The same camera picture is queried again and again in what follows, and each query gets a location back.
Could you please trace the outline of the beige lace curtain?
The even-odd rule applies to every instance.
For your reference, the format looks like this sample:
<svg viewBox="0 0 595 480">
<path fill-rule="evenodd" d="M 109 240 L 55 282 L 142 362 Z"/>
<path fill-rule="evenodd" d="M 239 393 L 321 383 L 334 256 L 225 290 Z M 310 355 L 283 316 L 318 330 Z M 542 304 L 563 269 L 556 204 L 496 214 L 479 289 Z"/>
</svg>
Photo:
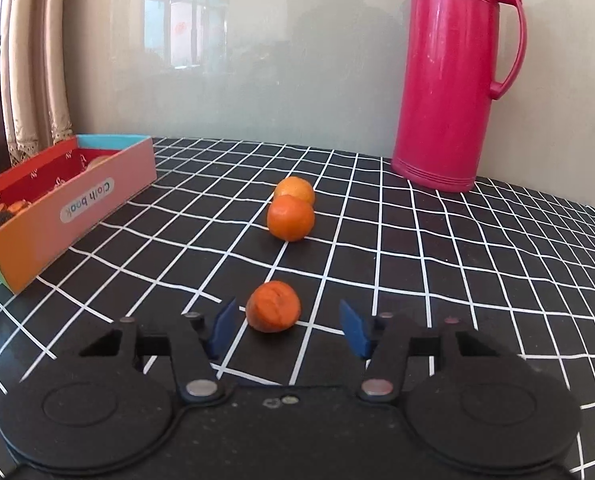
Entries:
<svg viewBox="0 0 595 480">
<path fill-rule="evenodd" d="M 11 166 L 72 138 L 64 0 L 0 0 L 0 90 Z"/>
</svg>

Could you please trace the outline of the colourful cardboard box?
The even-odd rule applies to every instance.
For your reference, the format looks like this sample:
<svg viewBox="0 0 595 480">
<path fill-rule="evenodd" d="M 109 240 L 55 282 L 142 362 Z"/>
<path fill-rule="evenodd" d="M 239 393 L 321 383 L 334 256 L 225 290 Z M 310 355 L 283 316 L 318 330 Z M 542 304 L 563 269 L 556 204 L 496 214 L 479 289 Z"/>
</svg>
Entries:
<svg viewBox="0 0 595 480">
<path fill-rule="evenodd" d="M 101 155 L 110 158 L 87 169 Z M 0 282 L 22 292 L 154 180 L 153 140 L 139 134 L 79 134 L 0 174 L 0 210 L 31 203 L 0 228 Z"/>
</svg>

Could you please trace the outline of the orange carrot chunk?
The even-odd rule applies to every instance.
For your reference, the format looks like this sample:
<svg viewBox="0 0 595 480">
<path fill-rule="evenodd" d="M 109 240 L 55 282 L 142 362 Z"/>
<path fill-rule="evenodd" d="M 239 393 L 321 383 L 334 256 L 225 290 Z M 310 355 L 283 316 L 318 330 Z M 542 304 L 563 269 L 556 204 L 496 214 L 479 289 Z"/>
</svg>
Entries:
<svg viewBox="0 0 595 480">
<path fill-rule="evenodd" d="M 253 330 L 279 333 L 291 328 L 302 313 L 301 300 L 287 283 L 270 281 L 258 286 L 246 305 L 246 318 Z"/>
</svg>

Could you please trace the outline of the small mandarin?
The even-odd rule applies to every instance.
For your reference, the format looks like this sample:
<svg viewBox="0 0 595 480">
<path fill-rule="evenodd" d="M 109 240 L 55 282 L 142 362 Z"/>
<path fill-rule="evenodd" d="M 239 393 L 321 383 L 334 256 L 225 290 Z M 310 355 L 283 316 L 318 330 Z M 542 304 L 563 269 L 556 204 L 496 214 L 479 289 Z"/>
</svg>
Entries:
<svg viewBox="0 0 595 480">
<path fill-rule="evenodd" d="M 267 210 L 266 226 L 274 237 L 284 242 L 298 242 L 311 233 L 315 211 L 311 204 L 291 195 L 275 198 Z"/>
<path fill-rule="evenodd" d="M 314 205 L 316 200 L 315 191 L 311 183 L 296 176 L 286 177 L 276 185 L 274 198 L 280 196 L 292 196 L 311 206 Z"/>
</svg>

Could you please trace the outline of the black white grid tablecloth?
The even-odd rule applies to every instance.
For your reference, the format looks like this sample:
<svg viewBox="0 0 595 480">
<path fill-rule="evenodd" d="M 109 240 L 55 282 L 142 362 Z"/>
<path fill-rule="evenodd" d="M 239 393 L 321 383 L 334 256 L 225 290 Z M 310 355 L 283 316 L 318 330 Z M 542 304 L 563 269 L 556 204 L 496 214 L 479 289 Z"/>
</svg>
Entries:
<svg viewBox="0 0 595 480">
<path fill-rule="evenodd" d="M 167 323 L 292 286 L 296 326 L 240 322 L 217 375 L 246 385 L 354 382 L 339 304 L 401 311 L 433 327 L 459 318 L 561 380 L 582 408 L 567 466 L 595 479 L 595 208 L 489 179 L 467 194 L 420 188 L 382 157 L 289 144 L 157 138 L 156 182 L 13 295 L 0 284 L 0 400 L 107 325 Z M 286 177 L 314 188 L 298 242 L 266 226 Z M 0 437 L 0 477 L 13 466 Z"/>
</svg>

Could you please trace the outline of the small carrot piece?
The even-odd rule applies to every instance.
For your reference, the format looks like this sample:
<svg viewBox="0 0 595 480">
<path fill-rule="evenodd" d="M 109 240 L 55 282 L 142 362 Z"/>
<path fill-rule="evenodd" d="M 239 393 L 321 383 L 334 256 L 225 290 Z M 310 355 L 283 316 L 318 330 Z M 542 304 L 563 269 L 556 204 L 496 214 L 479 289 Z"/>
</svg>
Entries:
<svg viewBox="0 0 595 480">
<path fill-rule="evenodd" d="M 7 207 L 7 210 L 12 214 L 18 214 L 19 212 L 25 210 L 29 206 L 31 206 L 31 203 L 28 200 L 17 200 L 13 204 L 9 205 Z"/>
</svg>

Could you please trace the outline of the brown kiwi fruit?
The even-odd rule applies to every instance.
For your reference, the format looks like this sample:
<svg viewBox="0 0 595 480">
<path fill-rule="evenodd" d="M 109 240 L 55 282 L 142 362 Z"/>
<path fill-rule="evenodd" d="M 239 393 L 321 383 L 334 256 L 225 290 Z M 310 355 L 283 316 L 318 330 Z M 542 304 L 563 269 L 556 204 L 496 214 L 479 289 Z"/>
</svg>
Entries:
<svg viewBox="0 0 595 480">
<path fill-rule="evenodd" d="M 103 162 L 105 162 L 107 159 L 109 159 L 110 156 L 109 155 L 101 155 L 98 157 L 95 157 L 94 159 L 92 159 L 92 161 L 87 165 L 87 169 L 92 169 L 95 168 L 97 166 L 99 166 L 100 164 L 102 164 Z"/>
</svg>

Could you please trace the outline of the pink thermos flask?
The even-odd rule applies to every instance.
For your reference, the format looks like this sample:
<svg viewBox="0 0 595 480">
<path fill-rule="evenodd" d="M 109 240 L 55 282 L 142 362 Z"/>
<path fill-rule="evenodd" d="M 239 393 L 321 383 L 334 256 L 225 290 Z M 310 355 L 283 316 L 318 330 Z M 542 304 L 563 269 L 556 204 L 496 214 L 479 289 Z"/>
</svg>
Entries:
<svg viewBox="0 0 595 480">
<path fill-rule="evenodd" d="M 500 6 L 518 15 L 518 49 L 496 78 Z M 519 75 L 527 47 L 522 0 L 411 0 L 401 115 L 392 168 L 433 190 L 473 188 L 491 104 Z"/>
</svg>

